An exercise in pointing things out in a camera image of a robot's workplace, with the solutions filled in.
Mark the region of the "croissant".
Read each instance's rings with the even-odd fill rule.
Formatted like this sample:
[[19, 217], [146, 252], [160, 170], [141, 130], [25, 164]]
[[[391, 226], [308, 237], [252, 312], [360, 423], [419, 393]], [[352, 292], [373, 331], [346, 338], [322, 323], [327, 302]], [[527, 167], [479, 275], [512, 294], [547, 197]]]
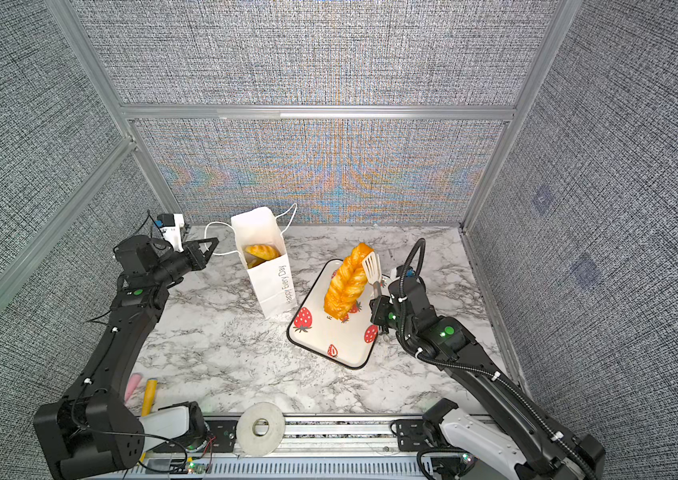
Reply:
[[267, 244], [249, 245], [245, 247], [244, 251], [252, 257], [252, 259], [247, 262], [247, 267], [249, 269], [258, 267], [263, 263], [277, 259], [281, 256], [280, 251], [276, 247]]

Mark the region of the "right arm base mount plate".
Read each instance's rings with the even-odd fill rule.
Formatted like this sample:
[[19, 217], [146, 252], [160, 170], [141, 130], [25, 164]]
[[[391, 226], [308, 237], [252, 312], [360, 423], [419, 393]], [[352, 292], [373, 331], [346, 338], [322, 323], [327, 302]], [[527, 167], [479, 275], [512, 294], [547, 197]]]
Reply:
[[390, 424], [390, 430], [401, 452], [419, 452], [433, 447], [427, 432], [427, 423], [421, 418], [396, 419]]

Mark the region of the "white paper gift bag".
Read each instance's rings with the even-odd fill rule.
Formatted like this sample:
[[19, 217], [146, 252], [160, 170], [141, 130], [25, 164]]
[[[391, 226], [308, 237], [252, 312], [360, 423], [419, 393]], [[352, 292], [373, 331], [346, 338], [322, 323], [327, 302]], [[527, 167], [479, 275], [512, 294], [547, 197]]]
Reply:
[[[235, 249], [216, 253], [216, 256], [234, 254], [239, 258], [266, 318], [287, 313], [297, 304], [284, 239], [284, 233], [291, 226], [297, 208], [294, 202], [286, 211], [275, 215], [268, 207], [259, 207], [233, 216], [230, 223], [212, 221], [204, 228], [204, 234], [208, 233], [211, 226], [225, 226], [233, 231]], [[272, 247], [279, 256], [248, 268], [254, 256], [246, 248], [256, 245]]]

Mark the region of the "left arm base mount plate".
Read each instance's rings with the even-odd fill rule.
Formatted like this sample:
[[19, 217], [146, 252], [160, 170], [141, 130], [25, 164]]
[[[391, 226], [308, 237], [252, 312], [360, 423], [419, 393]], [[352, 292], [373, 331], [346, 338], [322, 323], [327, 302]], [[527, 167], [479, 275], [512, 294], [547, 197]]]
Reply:
[[211, 418], [204, 420], [204, 428], [191, 426], [179, 438], [179, 443], [190, 453], [231, 453], [234, 450], [238, 419]]

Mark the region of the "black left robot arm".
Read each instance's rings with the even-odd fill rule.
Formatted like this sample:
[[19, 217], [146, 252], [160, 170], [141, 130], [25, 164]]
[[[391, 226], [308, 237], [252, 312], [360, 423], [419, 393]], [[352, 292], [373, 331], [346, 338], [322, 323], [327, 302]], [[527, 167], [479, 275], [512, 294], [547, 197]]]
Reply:
[[186, 449], [208, 434], [198, 405], [180, 404], [180, 430], [150, 433], [124, 404], [124, 393], [147, 336], [159, 322], [169, 290], [204, 269], [215, 237], [187, 242], [181, 250], [162, 239], [134, 235], [116, 245], [122, 267], [106, 329], [87, 364], [62, 398], [40, 406], [33, 426], [55, 479], [82, 479], [134, 467], [149, 441]]

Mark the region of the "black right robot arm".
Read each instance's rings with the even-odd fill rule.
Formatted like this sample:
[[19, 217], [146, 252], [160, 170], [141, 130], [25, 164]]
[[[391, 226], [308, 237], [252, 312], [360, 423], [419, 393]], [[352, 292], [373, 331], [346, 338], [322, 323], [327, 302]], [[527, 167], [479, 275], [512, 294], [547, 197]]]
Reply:
[[442, 399], [422, 416], [430, 445], [417, 455], [466, 454], [506, 479], [602, 478], [604, 446], [547, 414], [491, 360], [467, 327], [436, 312], [421, 278], [425, 251], [425, 240], [418, 239], [387, 293], [371, 300], [372, 322], [383, 334], [393, 332], [407, 354], [466, 388], [495, 424]]

